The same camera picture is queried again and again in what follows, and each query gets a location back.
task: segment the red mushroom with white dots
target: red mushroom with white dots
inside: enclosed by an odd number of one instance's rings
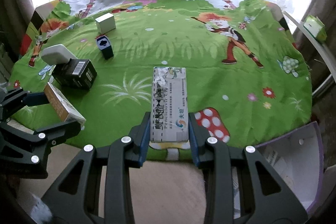
[[[204,126],[211,137],[227,143],[230,140],[230,133],[224,126],[218,111],[212,107],[195,112],[197,124]]]

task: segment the triangular cutout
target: triangular cutout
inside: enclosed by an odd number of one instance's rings
[[[68,176],[59,185],[58,190],[70,195],[75,195],[78,190],[79,179],[81,177],[84,161],[80,160],[71,170]]]
[[[261,162],[257,161],[255,163],[257,168],[260,184],[261,184],[261,191],[263,195],[271,195],[275,193],[279,193],[281,188],[279,184],[274,180],[274,178],[270,175],[270,173],[266,170],[264,165]]]
[[[17,159],[23,158],[23,155],[20,152],[17,152],[16,150],[14,150],[14,149],[12,149],[8,146],[5,146],[2,149],[1,156],[17,158]]]

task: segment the blue and orange logo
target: blue and orange logo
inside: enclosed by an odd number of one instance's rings
[[[183,128],[183,127],[187,126],[187,124],[183,120],[179,120],[179,121],[176,120],[176,125],[180,128]]]

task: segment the green polka dot mushroom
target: green polka dot mushroom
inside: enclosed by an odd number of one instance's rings
[[[299,60],[289,57],[285,55],[283,57],[283,61],[278,61],[280,68],[287,74],[292,73],[294,77],[298,77],[299,74],[295,71],[295,69],[299,66]]]

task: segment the cartoon tablecloth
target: cartoon tablecloth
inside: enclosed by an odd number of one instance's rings
[[[95,18],[105,13],[117,26],[106,34],[109,60],[95,42]],[[310,75],[292,42],[280,9],[263,0],[55,0],[35,10],[10,83],[38,92],[52,82],[53,67],[39,57],[52,45],[91,59],[98,72],[92,89],[61,90],[87,119],[68,144],[100,147],[150,111],[154,66],[185,67],[189,112],[210,136],[242,147],[310,118]],[[25,107],[14,118],[31,129],[59,121],[50,105]],[[189,143],[151,147],[148,159],[190,158]]]

